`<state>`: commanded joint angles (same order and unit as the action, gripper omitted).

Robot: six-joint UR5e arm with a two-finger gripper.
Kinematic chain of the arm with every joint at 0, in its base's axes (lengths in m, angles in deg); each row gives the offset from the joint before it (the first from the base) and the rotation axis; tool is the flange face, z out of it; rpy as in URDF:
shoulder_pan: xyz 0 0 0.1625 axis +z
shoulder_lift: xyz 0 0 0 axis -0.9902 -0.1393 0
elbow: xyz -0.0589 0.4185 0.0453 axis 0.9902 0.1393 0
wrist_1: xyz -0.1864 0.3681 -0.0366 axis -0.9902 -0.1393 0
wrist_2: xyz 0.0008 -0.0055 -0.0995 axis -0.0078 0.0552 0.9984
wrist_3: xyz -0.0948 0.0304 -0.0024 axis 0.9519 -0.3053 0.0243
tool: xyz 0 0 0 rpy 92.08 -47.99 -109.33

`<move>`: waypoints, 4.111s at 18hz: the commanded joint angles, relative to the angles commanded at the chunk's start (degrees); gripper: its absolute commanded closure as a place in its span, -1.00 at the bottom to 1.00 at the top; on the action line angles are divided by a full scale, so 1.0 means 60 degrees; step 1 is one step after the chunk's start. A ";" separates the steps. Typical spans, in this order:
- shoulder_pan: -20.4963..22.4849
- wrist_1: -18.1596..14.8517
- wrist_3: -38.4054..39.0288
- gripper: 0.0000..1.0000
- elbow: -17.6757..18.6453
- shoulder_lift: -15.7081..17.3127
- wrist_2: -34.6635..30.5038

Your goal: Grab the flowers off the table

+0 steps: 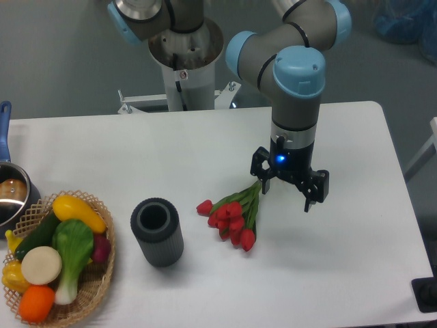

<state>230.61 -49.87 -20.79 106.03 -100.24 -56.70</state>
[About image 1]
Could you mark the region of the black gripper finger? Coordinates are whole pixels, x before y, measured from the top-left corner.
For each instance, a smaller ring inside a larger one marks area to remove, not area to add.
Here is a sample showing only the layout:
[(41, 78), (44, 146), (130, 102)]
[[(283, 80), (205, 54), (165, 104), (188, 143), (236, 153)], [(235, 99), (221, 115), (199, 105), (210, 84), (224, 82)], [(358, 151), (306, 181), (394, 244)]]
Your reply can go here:
[(329, 192), (329, 171), (317, 170), (304, 172), (298, 177), (297, 188), (305, 196), (304, 211), (316, 203), (323, 203)]
[(273, 172), (269, 164), (270, 154), (267, 149), (260, 146), (252, 156), (250, 173), (256, 176), (262, 185), (262, 194), (265, 195), (270, 189), (270, 179)]

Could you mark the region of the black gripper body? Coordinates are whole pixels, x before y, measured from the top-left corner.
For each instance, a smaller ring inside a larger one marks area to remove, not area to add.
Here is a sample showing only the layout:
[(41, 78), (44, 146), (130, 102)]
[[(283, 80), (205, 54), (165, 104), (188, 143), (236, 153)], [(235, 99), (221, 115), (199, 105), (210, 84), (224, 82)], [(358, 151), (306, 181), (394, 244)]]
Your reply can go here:
[(291, 130), (271, 123), (268, 178), (278, 178), (298, 187), (311, 177), (315, 125)]

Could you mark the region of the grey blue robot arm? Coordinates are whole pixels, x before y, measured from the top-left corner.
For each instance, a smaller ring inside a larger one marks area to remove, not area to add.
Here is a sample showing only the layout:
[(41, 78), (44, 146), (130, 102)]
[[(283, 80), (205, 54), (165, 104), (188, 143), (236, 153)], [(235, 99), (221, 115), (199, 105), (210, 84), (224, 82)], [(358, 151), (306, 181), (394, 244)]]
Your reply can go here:
[(215, 63), (224, 57), (241, 81), (272, 105), (269, 149), (253, 154), (251, 173), (268, 190), (272, 178), (295, 185), (305, 205), (326, 199), (329, 174), (311, 168), (321, 95), (324, 51), (343, 42), (352, 21), (339, 1), (276, 1), (282, 25), (229, 42), (204, 14), (202, 1), (111, 1), (107, 10), (124, 39), (147, 42), (160, 65), (170, 111), (214, 108)]

